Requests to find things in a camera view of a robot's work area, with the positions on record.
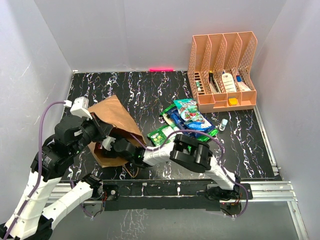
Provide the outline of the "green snack packet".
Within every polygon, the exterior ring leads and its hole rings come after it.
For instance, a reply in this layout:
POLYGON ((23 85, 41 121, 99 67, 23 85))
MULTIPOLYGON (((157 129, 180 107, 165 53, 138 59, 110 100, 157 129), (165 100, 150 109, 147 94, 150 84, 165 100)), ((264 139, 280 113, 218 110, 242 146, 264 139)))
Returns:
POLYGON ((174 129, 169 125, 164 125, 159 127, 158 129, 147 134, 147 137, 151 140, 151 142, 156 146, 161 146, 163 143, 173 142, 176 133, 172 134, 170 138, 166 141, 167 137, 174 132, 174 129))

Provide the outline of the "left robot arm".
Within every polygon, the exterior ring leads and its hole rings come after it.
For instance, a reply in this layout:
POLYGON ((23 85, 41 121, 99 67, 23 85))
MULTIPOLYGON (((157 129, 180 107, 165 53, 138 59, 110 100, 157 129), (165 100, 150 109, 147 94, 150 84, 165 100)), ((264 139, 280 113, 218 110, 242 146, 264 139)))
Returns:
POLYGON ((40 141, 31 164, 28 182, 10 219, 1 224, 3 240, 47 240, 56 225, 87 199, 103 195, 103 182, 92 174, 83 177, 69 192, 47 206, 47 201, 74 158, 90 143, 101 143, 113 126, 99 120, 68 115, 54 128, 54 134, 40 141))

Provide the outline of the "small colourful snack packet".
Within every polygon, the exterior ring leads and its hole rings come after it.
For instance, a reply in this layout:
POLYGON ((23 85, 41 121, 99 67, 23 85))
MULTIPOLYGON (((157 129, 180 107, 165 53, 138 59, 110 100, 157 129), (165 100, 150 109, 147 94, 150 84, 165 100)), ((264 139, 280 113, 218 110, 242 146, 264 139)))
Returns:
POLYGON ((204 118, 198 110, 197 102, 192 98, 178 99, 173 101, 180 117, 187 125, 202 124, 204 118))

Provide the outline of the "white blue snack packet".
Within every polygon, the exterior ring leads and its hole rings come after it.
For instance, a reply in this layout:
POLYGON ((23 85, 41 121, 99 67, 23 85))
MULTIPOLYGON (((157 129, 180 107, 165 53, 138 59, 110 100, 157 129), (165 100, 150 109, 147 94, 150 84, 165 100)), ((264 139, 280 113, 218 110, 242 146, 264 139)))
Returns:
POLYGON ((180 116, 178 109, 174 107, 172 110, 168 111, 167 114, 170 116, 170 118, 174 121, 174 124, 180 129, 180 130, 196 130, 199 132, 206 133, 208 135, 214 136, 217 134, 216 127, 212 125, 205 117, 202 115, 200 116, 203 121, 201 122, 191 122, 186 123, 185 120, 180 116))

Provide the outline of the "blue M&M candy packet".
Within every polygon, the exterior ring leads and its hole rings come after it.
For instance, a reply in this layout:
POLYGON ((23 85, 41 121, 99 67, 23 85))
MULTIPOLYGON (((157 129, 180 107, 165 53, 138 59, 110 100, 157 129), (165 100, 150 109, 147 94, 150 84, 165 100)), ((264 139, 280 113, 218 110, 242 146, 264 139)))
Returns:
POLYGON ((205 132, 212 126, 210 123, 202 122, 202 121, 188 121, 185 124, 190 130, 195 130, 200 132, 205 132))

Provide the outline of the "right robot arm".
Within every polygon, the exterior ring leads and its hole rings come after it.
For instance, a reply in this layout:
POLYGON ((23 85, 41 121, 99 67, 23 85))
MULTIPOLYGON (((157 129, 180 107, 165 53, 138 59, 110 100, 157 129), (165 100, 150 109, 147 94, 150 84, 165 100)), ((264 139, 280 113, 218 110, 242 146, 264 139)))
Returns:
POLYGON ((109 136, 102 142, 102 149, 108 158, 120 157, 143 169, 171 161, 191 172, 204 173, 215 182, 215 186, 206 188, 212 200, 239 201, 241 197, 248 198, 240 178, 219 165, 210 146, 184 134, 177 134, 172 142, 162 147, 150 148, 135 146, 122 137, 109 136))

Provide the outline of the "green Chuba chips bag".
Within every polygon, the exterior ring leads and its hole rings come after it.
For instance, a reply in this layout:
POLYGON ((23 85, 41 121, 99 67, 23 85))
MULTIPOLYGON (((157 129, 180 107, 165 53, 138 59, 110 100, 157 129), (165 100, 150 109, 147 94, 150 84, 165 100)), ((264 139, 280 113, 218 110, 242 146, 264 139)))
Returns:
MULTIPOLYGON (((208 121, 201 113, 197 113, 199 115, 200 123, 192 123, 191 126, 194 127, 194 130, 204 132, 212 137, 215 137, 218 134, 218 129, 208 121)), ((178 109, 175 104, 171 104, 160 114, 165 122, 174 130, 188 130, 188 126, 183 118, 180 116, 178 109)), ((179 134, 184 134, 188 137, 196 138, 201 142, 208 142, 210 140, 209 137, 195 133, 195 132, 183 132, 179 134)))

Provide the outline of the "blue sea salt vinegar bag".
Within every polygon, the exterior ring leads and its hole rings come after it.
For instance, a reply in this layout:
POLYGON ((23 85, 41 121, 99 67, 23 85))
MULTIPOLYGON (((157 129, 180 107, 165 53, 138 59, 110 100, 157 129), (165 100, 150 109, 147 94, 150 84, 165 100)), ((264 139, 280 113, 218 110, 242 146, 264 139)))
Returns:
POLYGON ((177 130, 185 130, 185 124, 181 120, 181 118, 172 110, 167 111, 166 113, 172 121, 172 127, 175 131, 177 130))

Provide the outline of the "brown paper bag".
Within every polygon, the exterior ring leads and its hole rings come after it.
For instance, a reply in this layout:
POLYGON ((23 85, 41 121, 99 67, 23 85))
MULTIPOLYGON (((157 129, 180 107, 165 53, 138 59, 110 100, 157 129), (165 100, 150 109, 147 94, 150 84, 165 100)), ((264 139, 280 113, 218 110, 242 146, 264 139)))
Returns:
MULTIPOLYGON (((138 141, 146 145, 146 139, 140 131, 137 123, 124 108, 116 95, 112 95, 88 108, 90 113, 95 115, 104 123, 111 124, 113 129, 112 134, 119 134, 121 137, 129 140, 134 146, 139 147, 138 141)), ((98 148, 95 142, 88 145, 94 159, 102 168, 119 167, 128 163, 122 157, 110 158, 103 156, 102 150, 98 148)))

